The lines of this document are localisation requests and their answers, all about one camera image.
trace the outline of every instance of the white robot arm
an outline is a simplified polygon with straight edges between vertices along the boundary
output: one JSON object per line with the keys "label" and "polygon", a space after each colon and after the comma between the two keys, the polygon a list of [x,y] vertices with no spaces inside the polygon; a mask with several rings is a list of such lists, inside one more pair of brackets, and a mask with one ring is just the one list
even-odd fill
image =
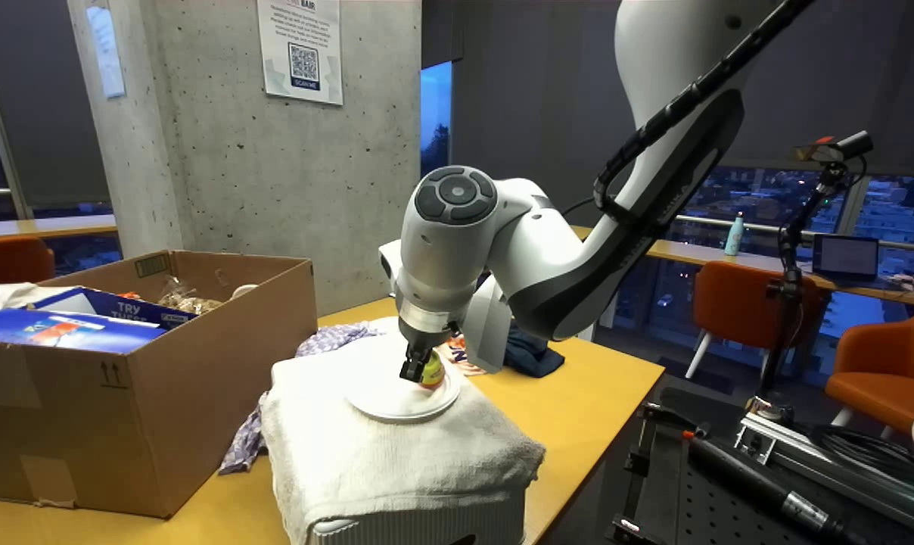
{"label": "white robot arm", "polygon": [[408,340],[398,375],[416,381],[431,346],[462,330],[487,272],[502,294],[478,296],[509,303],[533,332],[559,340],[593,324],[739,134],[735,69],[806,5],[808,0],[620,4],[614,57],[639,131],[609,160],[600,184],[636,163],[614,198],[600,192],[604,215],[583,243],[535,182],[495,182],[473,168],[442,168],[419,179],[398,243],[380,248]]}

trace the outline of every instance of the folded towel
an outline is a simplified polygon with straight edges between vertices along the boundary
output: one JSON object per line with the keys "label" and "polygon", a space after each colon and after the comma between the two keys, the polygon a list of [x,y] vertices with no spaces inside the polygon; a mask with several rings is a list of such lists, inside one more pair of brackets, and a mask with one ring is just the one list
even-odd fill
{"label": "folded towel", "polygon": [[380,512],[430,512],[521,494],[543,456],[466,381],[457,403],[416,425],[361,415],[344,391],[372,358],[401,358],[398,332],[273,365],[259,403],[273,492],[289,541],[315,523]]}

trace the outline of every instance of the chair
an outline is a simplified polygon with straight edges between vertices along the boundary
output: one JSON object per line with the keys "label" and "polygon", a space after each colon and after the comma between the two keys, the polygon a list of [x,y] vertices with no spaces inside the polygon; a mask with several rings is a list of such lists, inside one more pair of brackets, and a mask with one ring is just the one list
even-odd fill
{"label": "chair", "polygon": [[832,425],[842,427],[862,411],[908,433],[914,425],[914,319],[849,328],[822,391],[845,406]]}
{"label": "chair", "polygon": [[[784,303],[775,294],[777,284],[779,272],[733,260],[709,260],[695,272],[693,292],[693,320],[701,330],[701,340],[685,379],[693,379],[711,340],[733,340],[759,347],[765,369],[765,358],[777,346],[784,320]],[[810,279],[801,279],[796,324],[789,324],[784,347],[799,346],[819,324],[822,305],[822,292]]]}
{"label": "chair", "polygon": [[0,283],[43,283],[54,275],[54,253],[43,240],[0,243]]}

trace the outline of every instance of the cardboard box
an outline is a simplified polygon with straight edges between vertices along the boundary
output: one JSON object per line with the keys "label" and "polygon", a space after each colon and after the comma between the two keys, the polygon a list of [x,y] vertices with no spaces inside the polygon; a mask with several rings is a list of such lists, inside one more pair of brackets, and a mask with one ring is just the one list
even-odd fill
{"label": "cardboard box", "polygon": [[162,251],[44,284],[228,300],[134,355],[0,346],[0,501],[170,518],[315,332],[309,260]]}

